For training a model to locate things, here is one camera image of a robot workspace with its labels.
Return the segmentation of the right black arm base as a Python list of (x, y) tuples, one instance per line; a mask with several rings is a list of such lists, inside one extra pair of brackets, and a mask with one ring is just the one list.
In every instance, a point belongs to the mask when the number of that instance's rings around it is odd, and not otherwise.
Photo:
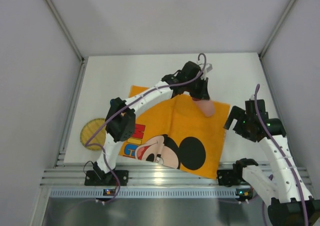
[(247, 184), (247, 182), (242, 178), (242, 174), (235, 170), (218, 170), (217, 180), (219, 186), (225, 187)]

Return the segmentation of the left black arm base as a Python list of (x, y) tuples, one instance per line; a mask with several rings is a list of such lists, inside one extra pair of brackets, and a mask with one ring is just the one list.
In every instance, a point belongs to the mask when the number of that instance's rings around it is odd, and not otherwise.
[(115, 175), (117, 176), (119, 182), (116, 180), (115, 176), (109, 172), (104, 176), (98, 176), (94, 170), (87, 171), (85, 177), (85, 186), (126, 186), (129, 180), (129, 171), (127, 170), (115, 170)]

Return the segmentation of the orange cartoon mouse cloth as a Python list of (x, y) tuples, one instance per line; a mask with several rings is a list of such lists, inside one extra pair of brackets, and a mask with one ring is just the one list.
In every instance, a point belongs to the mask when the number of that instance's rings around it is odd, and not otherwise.
[(135, 132), (119, 155), (215, 179), (230, 105), (212, 105), (215, 113), (206, 117), (183, 94), (152, 107), (136, 119)]

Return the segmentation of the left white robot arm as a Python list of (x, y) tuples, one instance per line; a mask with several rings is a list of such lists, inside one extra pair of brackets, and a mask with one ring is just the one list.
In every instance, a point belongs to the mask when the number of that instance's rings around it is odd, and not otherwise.
[(102, 153), (93, 165), (98, 177), (105, 179), (115, 169), (123, 142), (135, 131), (136, 118), (161, 102), (187, 92), (205, 116), (212, 116), (215, 108), (208, 93), (209, 79), (206, 77), (212, 68), (210, 63), (197, 65), (189, 61), (181, 70), (165, 75), (146, 91), (125, 100), (113, 99), (103, 126), (106, 139)]

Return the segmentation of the pink plastic cup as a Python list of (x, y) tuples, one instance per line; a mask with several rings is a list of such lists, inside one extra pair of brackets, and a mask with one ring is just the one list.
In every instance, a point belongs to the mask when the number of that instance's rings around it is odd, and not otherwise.
[(212, 115), (214, 115), (216, 110), (214, 103), (211, 100), (200, 100), (192, 98), (192, 101), (206, 117), (211, 117)]

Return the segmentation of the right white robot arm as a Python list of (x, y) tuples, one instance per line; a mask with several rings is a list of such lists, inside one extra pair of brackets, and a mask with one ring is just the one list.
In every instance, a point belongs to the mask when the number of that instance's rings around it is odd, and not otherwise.
[(232, 165), (233, 179), (253, 187), (267, 207), (272, 225), (313, 226), (320, 218), (320, 202), (299, 174), (281, 120), (269, 118), (262, 99), (246, 101), (245, 109), (233, 106), (224, 128), (228, 130), (234, 120), (236, 134), (259, 143), (273, 178), (263, 173), (256, 160), (243, 158)]

